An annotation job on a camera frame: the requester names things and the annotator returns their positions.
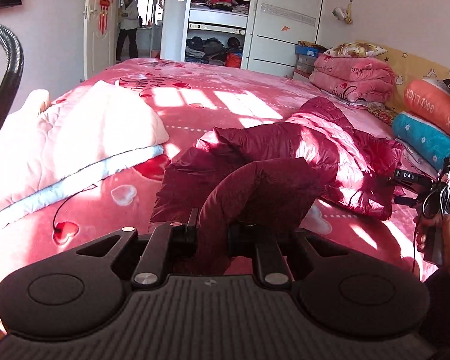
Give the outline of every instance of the white door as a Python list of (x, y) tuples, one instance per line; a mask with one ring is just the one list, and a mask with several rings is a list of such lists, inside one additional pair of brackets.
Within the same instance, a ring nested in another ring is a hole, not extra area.
[(247, 69), (292, 77), (298, 41), (316, 42), (323, 0), (258, 0)]
[(85, 0), (83, 49), (86, 80), (115, 62), (118, 6), (119, 0)]

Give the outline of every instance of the blue pillow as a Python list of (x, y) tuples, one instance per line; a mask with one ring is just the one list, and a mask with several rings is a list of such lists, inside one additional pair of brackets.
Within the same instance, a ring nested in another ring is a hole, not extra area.
[(450, 155), (450, 136), (408, 112), (399, 113), (391, 128), (396, 138), (411, 145), (437, 172), (442, 171), (443, 160)]

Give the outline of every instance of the red down jacket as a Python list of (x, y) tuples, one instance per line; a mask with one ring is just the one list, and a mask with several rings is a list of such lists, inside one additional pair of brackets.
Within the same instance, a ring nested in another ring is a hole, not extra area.
[(214, 128), (166, 169), (151, 222), (199, 215), (194, 274), (222, 274), (228, 225), (235, 219), (275, 231), (299, 226), (322, 196), (363, 215), (392, 214), (402, 145), (355, 130), (329, 100), (316, 97), (284, 122)]

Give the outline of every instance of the folded pink blanket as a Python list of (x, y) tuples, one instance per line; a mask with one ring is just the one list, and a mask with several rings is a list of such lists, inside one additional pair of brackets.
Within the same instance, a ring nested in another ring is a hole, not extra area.
[(320, 89), (350, 102), (367, 100), (385, 103), (394, 90), (393, 84), (385, 82), (382, 79), (366, 79), (351, 82), (329, 76), (318, 70), (313, 71), (310, 75), (310, 82)]
[(381, 79), (390, 84), (395, 81), (395, 73), (391, 67), (372, 57), (336, 58), (320, 54), (315, 61), (315, 69), (346, 81)]

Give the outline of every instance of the stack of boxes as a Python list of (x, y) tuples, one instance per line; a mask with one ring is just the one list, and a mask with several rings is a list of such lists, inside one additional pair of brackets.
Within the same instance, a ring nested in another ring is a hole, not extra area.
[(293, 74), (294, 80), (308, 81), (308, 77), (313, 72), (315, 61), (323, 49), (325, 48), (312, 43), (309, 43), (307, 46), (295, 46), (297, 58), (296, 68)]

